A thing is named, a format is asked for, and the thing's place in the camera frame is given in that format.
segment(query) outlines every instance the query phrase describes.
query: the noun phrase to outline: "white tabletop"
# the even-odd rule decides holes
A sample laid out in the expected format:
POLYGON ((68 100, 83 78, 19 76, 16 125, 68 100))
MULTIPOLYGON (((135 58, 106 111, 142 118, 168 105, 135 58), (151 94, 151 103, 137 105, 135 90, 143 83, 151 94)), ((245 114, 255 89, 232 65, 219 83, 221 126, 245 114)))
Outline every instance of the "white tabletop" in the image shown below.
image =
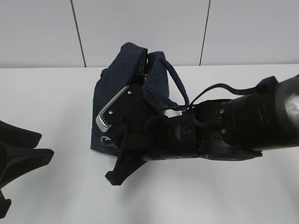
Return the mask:
MULTIPOLYGON (((177 67, 189 98, 227 83, 255 86, 299 65, 177 67)), ((90 150, 93 89, 102 68, 1 69, 0 120, 43 134, 55 151, 49 165, 3 188, 12 205, 6 224, 297 224, 299 149, 262 158, 150 161, 121 186, 105 179, 115 157, 90 150)), ((183 103, 170 82, 171 99, 183 103)), ((235 98, 213 90, 202 100, 235 98)))

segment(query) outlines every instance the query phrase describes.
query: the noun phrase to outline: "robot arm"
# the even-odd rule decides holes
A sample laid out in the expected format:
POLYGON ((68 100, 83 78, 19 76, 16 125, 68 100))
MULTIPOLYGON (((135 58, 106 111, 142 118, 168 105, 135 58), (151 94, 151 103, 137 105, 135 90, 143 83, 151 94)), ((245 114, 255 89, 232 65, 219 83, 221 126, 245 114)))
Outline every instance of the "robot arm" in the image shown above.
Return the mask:
POLYGON ((280 83, 269 77, 247 90, 216 84, 195 100, 182 115, 168 118, 146 102, 140 85, 132 84, 103 108, 97 117, 107 133, 102 143, 119 152, 114 170, 106 174, 112 185, 121 185, 151 160, 242 161, 261 157, 263 150, 299 146, 299 77, 280 83), (219 87, 243 96, 194 105, 219 87))

